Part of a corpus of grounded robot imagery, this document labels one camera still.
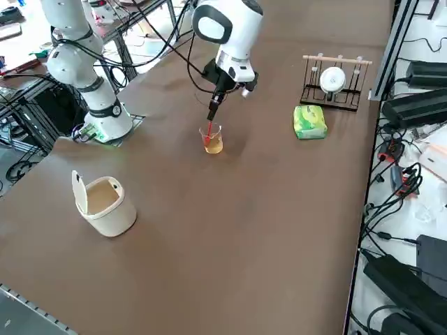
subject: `glass beaker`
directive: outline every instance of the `glass beaker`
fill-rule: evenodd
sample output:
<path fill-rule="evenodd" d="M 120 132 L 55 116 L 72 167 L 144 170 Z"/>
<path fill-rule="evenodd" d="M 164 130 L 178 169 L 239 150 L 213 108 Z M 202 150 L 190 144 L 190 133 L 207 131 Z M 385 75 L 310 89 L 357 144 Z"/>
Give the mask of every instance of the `glass beaker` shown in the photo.
<path fill-rule="evenodd" d="M 202 135 L 203 146 L 207 153 L 218 154 L 224 148 L 221 130 L 222 126 L 213 122 L 199 128 L 198 131 Z"/>

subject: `brown table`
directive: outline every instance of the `brown table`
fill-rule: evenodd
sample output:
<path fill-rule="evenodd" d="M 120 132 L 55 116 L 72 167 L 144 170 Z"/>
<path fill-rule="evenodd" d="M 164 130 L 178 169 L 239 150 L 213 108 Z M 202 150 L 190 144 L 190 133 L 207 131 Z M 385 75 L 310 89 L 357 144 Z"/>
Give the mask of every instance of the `brown table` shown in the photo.
<path fill-rule="evenodd" d="M 60 139 L 0 202 L 0 281 L 81 334 L 342 332 L 378 106 L 365 92 L 356 113 L 326 109 L 328 137 L 308 142 L 291 114 L 303 54 L 362 55 L 372 85 L 392 5 L 261 3 L 260 82 L 218 111 L 224 151 L 203 151 L 206 108 L 170 55 L 122 92 L 147 118 L 121 148 Z M 192 59 L 215 52 L 198 43 Z M 73 169 L 121 181 L 138 209 L 128 232 L 80 218 Z"/>

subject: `red straw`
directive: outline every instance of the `red straw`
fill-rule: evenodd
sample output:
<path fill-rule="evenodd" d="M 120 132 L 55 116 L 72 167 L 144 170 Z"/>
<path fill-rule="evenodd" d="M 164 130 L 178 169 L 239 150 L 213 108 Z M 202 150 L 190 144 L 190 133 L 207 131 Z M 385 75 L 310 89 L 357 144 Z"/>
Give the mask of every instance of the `red straw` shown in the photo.
<path fill-rule="evenodd" d="M 212 128 L 212 122 L 210 121 L 210 124 L 208 124 L 207 137 L 205 137 L 205 145 L 208 145 L 210 143 L 211 128 Z"/>

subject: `robotic arm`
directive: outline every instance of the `robotic arm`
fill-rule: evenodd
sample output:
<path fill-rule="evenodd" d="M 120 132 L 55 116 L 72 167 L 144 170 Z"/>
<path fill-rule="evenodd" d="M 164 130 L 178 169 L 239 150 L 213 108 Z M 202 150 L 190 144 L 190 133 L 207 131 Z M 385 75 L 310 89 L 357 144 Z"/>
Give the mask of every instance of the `robotic arm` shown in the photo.
<path fill-rule="evenodd" d="M 258 83 L 250 63 L 250 51 L 259 34 L 263 10 L 255 0 L 199 0 L 195 3 L 193 30 L 203 40 L 220 44 L 203 77 L 216 85 L 210 101 L 212 121 L 226 92 L 244 87 L 247 97 Z"/>
<path fill-rule="evenodd" d="M 80 0 L 41 0 L 41 3 L 48 22 L 65 39 L 102 54 L 103 40 L 91 29 Z M 126 135 L 133 124 L 110 83 L 94 71 L 95 61 L 79 47 L 61 43 L 51 51 L 47 68 L 57 81 L 72 85 L 81 93 L 89 106 L 85 123 L 94 127 L 99 142 L 108 142 Z"/>
<path fill-rule="evenodd" d="M 94 71 L 96 58 L 79 47 L 102 54 L 104 46 L 88 23 L 81 0 L 41 0 L 41 3 L 50 25 L 64 39 L 77 43 L 59 43 L 48 58 L 48 71 L 56 80 L 74 86 L 82 94 L 89 106 L 85 123 L 93 126 L 99 142 L 126 135 L 133 126 L 130 114 L 110 83 Z M 107 4 L 105 0 L 89 0 L 89 3 L 99 9 Z M 193 0 L 193 7 L 193 30 L 203 40 L 220 44 L 216 58 L 202 74 L 216 85 L 208 114 L 212 121 L 227 93 L 243 87 L 242 95 L 246 97 L 257 84 L 258 73 L 253 71 L 249 57 L 263 10 L 255 0 Z"/>

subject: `green package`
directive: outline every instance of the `green package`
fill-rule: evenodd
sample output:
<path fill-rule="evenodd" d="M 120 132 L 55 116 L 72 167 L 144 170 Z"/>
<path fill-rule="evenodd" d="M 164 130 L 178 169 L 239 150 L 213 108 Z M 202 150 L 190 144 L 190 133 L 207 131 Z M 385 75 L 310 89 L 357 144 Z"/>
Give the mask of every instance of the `green package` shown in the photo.
<path fill-rule="evenodd" d="M 328 127 L 320 106 L 297 106 L 293 111 L 293 128 L 301 140 L 325 138 Z"/>

